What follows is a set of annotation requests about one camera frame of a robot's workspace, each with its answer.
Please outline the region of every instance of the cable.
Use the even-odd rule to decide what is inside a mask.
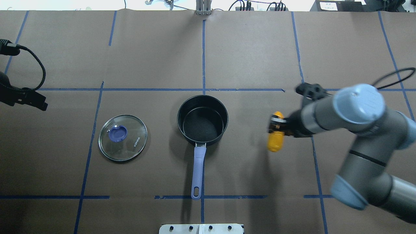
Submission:
[[[7,88],[8,90],[13,90],[15,92],[29,92],[29,91],[36,91],[36,90],[40,89],[40,87],[42,87],[43,83],[45,82],[45,78],[46,78],[45,67],[43,66],[43,64],[40,61],[40,59],[35,55],[35,53],[33,51],[29,50],[27,47],[22,46],[22,45],[17,45],[16,48],[28,51],[36,59],[36,61],[39,63],[40,67],[42,68],[42,73],[43,73],[43,75],[42,75],[42,81],[39,83],[39,85],[36,88],[34,88],[34,89],[28,89],[28,88],[26,88],[24,90],[22,90],[22,89],[15,89],[15,88],[12,88],[12,87],[5,86],[1,82],[0,82],[0,85],[2,85],[3,87]]]
[[[180,6],[177,6],[177,5],[173,5],[174,7],[178,7],[178,8],[182,8],[182,9],[185,9],[185,10],[190,10],[190,9],[188,9],[188,8],[184,8],[184,7],[180,7]]]
[[[269,4],[269,6],[267,7],[267,10],[266,10],[266,11],[268,11],[268,10],[269,10],[269,8],[270,8],[270,6],[271,6],[272,4],[274,4],[274,5],[275,5],[275,9],[277,8],[277,2],[272,2],[272,3],[270,3],[270,4]]]
[[[414,68],[414,67],[407,67],[407,68],[402,68],[402,69],[399,69],[399,70],[397,70],[397,71],[395,71],[395,72],[392,72],[392,73],[390,73],[390,74],[387,74],[387,75],[385,75],[385,76],[383,76],[383,77],[379,78],[378,80],[376,80],[376,81],[372,84],[372,86],[374,86],[374,87],[375,87],[375,86],[376,86],[376,84],[378,84],[380,81],[382,81],[382,80],[386,79],[387,77],[389,77],[389,76],[391,76],[391,75],[398,74],[399,72],[403,72],[403,71],[412,71],[412,73],[410,73],[410,75],[406,76],[405,78],[400,79],[399,81],[393,82],[393,83],[388,84],[388,85],[385,85],[385,86],[381,86],[381,87],[379,87],[379,88],[377,88],[377,89],[378,89],[378,90],[380,90],[380,89],[384,89],[384,88],[390,87],[390,86],[392,86],[392,85],[395,85],[395,84],[397,84],[397,83],[401,83],[401,82],[403,82],[403,81],[407,80],[408,78],[410,78],[410,77],[411,77],[411,76],[415,73],[416,68]]]
[[[237,0],[237,1],[235,1],[231,6],[230,6],[230,8],[228,9],[228,11],[230,11],[231,10],[231,8],[233,7],[233,5],[234,4],[236,4],[237,2],[242,2],[243,3],[243,9],[245,8],[245,3],[244,3],[244,1],[243,0]]]
[[[244,1],[250,1],[250,2],[257,2],[257,3],[265,3],[265,4],[270,4],[269,2],[258,2],[258,1],[252,1],[252,0],[244,0]]]

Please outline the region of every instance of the sticker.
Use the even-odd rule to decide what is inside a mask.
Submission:
[[[319,2],[321,10],[335,10],[338,11],[336,2]]]

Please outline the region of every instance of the yellow object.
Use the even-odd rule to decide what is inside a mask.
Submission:
[[[279,119],[283,119],[282,113],[276,111],[273,115],[276,115]],[[267,149],[271,152],[277,152],[283,148],[283,140],[285,133],[280,131],[274,131],[269,133],[269,140],[267,142]]]

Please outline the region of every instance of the metal bracket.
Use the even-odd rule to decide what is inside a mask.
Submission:
[[[164,2],[166,2],[167,4],[169,4],[170,10],[173,10],[173,0],[163,0]],[[153,2],[153,0],[146,0],[144,3],[146,3],[146,5],[151,5]]]
[[[244,234],[243,224],[164,224],[159,234]]]
[[[197,15],[211,15],[211,0],[196,0]]]

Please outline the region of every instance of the saucepan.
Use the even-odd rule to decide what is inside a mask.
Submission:
[[[195,146],[191,197],[201,198],[206,148],[217,143],[228,125],[225,106],[216,98],[198,95],[186,100],[178,112],[178,127],[185,139]]]

